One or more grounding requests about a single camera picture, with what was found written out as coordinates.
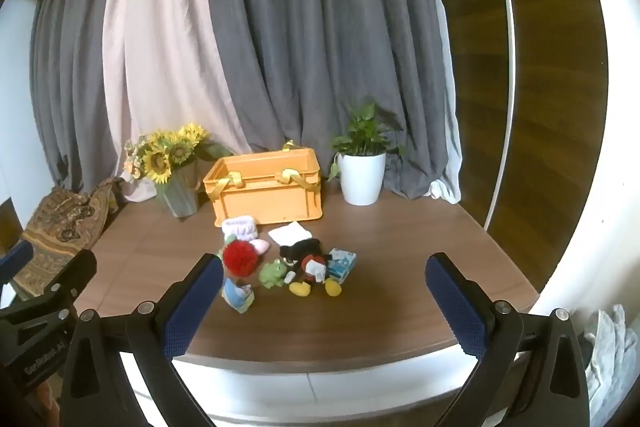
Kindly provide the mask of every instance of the gray vase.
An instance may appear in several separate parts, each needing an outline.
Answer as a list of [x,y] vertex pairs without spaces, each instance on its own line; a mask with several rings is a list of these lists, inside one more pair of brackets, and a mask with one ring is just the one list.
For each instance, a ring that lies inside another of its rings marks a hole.
[[164,190],[158,190],[158,198],[169,208],[175,217],[187,217],[198,211],[198,194],[193,183],[188,182],[190,176],[185,175],[187,169],[175,171],[169,178]]

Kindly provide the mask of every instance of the potted plant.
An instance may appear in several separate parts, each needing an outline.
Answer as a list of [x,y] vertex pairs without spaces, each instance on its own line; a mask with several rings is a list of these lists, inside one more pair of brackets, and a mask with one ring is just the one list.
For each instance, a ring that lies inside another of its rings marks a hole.
[[129,180],[148,178],[156,184],[156,194],[175,217],[186,217],[198,210],[200,183],[194,162],[215,161],[231,153],[207,140],[207,133],[194,123],[175,131],[158,130],[125,144],[124,170]]
[[389,128],[375,120],[376,104],[349,111],[351,121],[345,136],[337,136],[332,147],[337,152],[329,179],[340,174],[340,187],[347,203],[373,204],[380,195],[385,175]]

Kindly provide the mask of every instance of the crate handle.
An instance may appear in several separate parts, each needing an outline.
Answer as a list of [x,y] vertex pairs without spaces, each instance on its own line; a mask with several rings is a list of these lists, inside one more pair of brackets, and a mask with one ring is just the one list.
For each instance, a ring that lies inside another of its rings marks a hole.
[[231,171],[224,178],[220,178],[216,186],[213,187],[213,190],[209,193],[211,201],[216,201],[220,197],[220,194],[222,194],[222,191],[225,190],[229,182],[232,182],[235,188],[244,187],[242,174],[238,171]]
[[309,183],[294,169],[283,169],[281,172],[276,172],[275,178],[278,183],[282,183],[283,185],[289,185],[293,180],[309,192],[315,192],[318,189],[318,184]]
[[289,140],[282,146],[282,150],[284,152],[289,152],[291,149],[306,149],[306,147],[303,147],[302,145],[296,145],[293,140]]

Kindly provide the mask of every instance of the white flower pot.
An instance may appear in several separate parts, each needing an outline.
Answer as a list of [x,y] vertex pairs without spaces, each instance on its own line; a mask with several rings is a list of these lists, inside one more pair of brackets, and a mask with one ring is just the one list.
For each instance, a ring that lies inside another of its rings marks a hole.
[[385,159],[384,152],[378,156],[338,154],[340,187],[347,203],[364,206],[376,202],[385,176]]

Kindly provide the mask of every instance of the small box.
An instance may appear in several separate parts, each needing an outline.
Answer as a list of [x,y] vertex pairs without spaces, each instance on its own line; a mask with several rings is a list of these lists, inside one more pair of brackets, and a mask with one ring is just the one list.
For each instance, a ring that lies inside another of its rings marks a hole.
[[326,273],[331,279],[342,284],[356,264],[356,254],[334,248],[327,263]]

